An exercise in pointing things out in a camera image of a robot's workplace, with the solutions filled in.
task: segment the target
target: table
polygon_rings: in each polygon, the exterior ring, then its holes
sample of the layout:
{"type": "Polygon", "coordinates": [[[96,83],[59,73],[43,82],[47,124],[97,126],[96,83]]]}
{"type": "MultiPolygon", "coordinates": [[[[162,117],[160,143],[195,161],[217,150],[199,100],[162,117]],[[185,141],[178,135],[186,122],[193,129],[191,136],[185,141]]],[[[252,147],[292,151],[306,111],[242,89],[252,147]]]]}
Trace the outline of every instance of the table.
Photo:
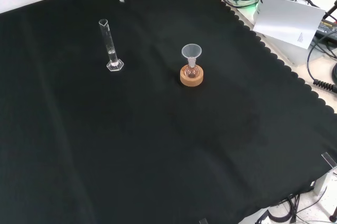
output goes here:
{"type": "Polygon", "coordinates": [[[47,0],[0,26],[2,223],[238,223],[337,155],[332,111],[219,0],[47,0]],[[196,89],[177,82],[191,42],[196,89]]]}
{"type": "MultiPolygon", "coordinates": [[[[317,2],[317,5],[319,5],[322,8],[325,8],[326,10],[329,10],[334,3],[335,0],[313,0],[313,2],[317,2]]],[[[253,29],[252,23],[244,17],[238,10],[232,9],[235,11],[236,15],[239,16],[240,20],[242,20],[245,25],[249,26],[251,29],[253,29]]],[[[288,60],[286,60],[286,55],[284,55],[272,42],[270,42],[266,37],[263,35],[258,36],[262,39],[262,41],[269,47],[273,53],[278,55],[278,58],[283,60],[284,63],[289,66],[293,72],[296,72],[300,78],[305,80],[305,83],[310,85],[314,92],[316,92],[320,98],[322,98],[328,106],[331,106],[335,111],[337,111],[337,96],[331,92],[328,92],[326,90],[323,90],[312,83],[312,79],[308,75],[308,72],[306,70],[306,65],[302,65],[299,67],[292,66],[288,60]]],[[[333,83],[331,78],[331,72],[333,67],[335,66],[336,61],[332,60],[331,58],[324,56],[322,58],[319,58],[317,60],[314,60],[310,63],[310,71],[314,75],[315,78],[328,82],[333,83]]]]}
{"type": "MultiPolygon", "coordinates": [[[[334,2],[334,0],[313,0],[313,1],[317,2],[321,8],[326,8],[327,10],[332,7],[333,2],[334,2]]],[[[250,29],[253,29],[252,16],[249,16],[250,19],[247,19],[241,13],[241,11],[235,8],[232,8],[232,7],[231,9],[235,11],[236,15],[239,16],[240,20],[242,20],[245,25],[249,26],[250,29]]],[[[326,102],[327,105],[331,106],[335,112],[337,111],[337,102],[336,102],[337,96],[331,92],[325,91],[313,85],[312,79],[310,78],[310,76],[308,75],[308,71],[306,70],[306,65],[302,65],[299,67],[293,66],[286,59],[286,55],[284,55],[282,51],[280,51],[278,47],[275,46],[269,39],[267,39],[264,35],[261,35],[261,34],[257,34],[257,35],[262,39],[262,41],[266,44],[266,46],[272,50],[273,53],[278,55],[279,59],[283,60],[285,65],[289,66],[293,72],[296,72],[300,78],[304,79],[305,83],[310,85],[313,91],[315,91],[319,95],[319,97],[322,98],[326,102]]],[[[313,62],[311,62],[310,69],[317,79],[320,79],[321,81],[324,81],[324,82],[333,83],[332,78],[331,78],[331,71],[333,67],[335,66],[335,64],[336,64],[335,60],[332,60],[331,58],[327,56],[323,56],[322,58],[316,59],[313,62]]],[[[328,172],[326,175],[319,178],[317,182],[318,186],[315,188],[316,194],[321,194],[323,192],[331,176],[332,176],[332,172],[328,172]]],[[[262,209],[258,211],[256,214],[252,215],[251,217],[245,218],[241,222],[241,224],[246,224],[246,223],[248,224],[248,223],[251,223],[252,221],[256,221],[261,216],[261,214],[263,214],[265,211],[266,209],[262,209]]]]}

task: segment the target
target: white paper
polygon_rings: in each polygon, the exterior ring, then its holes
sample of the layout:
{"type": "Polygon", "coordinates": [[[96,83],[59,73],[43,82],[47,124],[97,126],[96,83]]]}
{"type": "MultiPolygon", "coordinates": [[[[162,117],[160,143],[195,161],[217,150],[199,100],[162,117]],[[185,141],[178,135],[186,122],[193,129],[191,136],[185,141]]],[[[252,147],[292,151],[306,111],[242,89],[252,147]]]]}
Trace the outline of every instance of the white paper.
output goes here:
{"type": "Polygon", "coordinates": [[[262,0],[254,31],[307,49],[325,14],[290,0],[262,0]]]}

